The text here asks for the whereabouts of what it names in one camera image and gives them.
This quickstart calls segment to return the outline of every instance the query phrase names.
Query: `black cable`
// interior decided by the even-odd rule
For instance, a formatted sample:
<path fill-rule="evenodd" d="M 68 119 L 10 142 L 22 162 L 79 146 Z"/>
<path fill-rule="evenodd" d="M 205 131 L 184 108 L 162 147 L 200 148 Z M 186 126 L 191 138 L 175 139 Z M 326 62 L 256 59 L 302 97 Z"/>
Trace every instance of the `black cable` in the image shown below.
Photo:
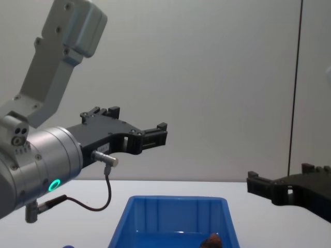
<path fill-rule="evenodd" d="M 297 44 L 297 51 L 296 51 L 296 65 L 295 65 L 293 104 L 292 104 L 290 149 L 289 149 L 289 161 L 288 161 L 289 162 L 288 163 L 288 176 L 290 175 L 290 167 L 291 167 L 291 155 L 292 155 L 292 143 L 293 143 L 293 127 L 294 127 L 294 111 L 295 111 L 295 97 L 296 97 L 296 85 L 297 85 L 298 68 L 299 68 L 299 52 L 300 52 L 300 40 L 301 40 L 301 26 L 302 26 L 303 8 L 304 8 L 304 0 L 301 0 L 300 19 L 299 19 L 299 33 L 298 33 L 298 44 Z"/>
<path fill-rule="evenodd" d="M 90 211 L 99 212 L 99 211 L 102 211 L 102 210 L 106 209 L 108 207 L 111 199 L 112 199 L 112 189 L 110 187 L 109 177 L 106 175 L 105 178 L 106 178 L 106 183 L 107 183 L 107 187 L 108 187 L 108 200 L 107 200 L 106 204 L 102 208 L 91 208 L 91 207 L 83 204 L 82 202 L 80 202 L 80 201 L 78 201 L 78 200 L 76 200 L 74 198 L 71 198 L 71 197 L 67 197 L 66 199 L 67 200 L 70 200 L 70 201 L 72 201 L 74 203 L 77 203 L 78 205 L 80 205 L 83 208 L 86 208 L 87 210 L 90 210 Z"/>

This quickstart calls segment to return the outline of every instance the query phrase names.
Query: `silver connector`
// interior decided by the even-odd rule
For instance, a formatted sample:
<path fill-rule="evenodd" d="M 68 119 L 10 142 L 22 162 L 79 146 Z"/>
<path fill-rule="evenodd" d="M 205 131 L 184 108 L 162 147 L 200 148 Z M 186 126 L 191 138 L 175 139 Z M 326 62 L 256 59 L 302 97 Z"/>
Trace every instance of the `silver connector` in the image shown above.
<path fill-rule="evenodd" d="M 118 159 L 114 158 L 110 155 L 106 155 L 100 151 L 93 151 L 92 152 L 92 159 L 95 161 L 103 162 L 111 167 L 116 167 L 118 165 Z"/>

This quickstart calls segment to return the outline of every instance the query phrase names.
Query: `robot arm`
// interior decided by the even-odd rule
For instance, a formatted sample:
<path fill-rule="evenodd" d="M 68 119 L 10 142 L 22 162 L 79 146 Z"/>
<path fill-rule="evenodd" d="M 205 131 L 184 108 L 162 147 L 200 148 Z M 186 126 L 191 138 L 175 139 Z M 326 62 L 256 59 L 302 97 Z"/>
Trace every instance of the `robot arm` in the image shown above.
<path fill-rule="evenodd" d="M 119 107 L 96 107 L 81 114 L 79 125 L 29 134 L 29 126 L 56 112 L 73 68 L 94 54 L 106 22 L 87 0 L 54 1 L 20 93 L 0 107 L 0 219 L 27 206 L 26 220 L 35 222 L 36 199 L 82 168 L 96 161 L 115 166 L 111 153 L 140 154 L 166 143 L 167 124 L 142 131 L 118 119 Z"/>

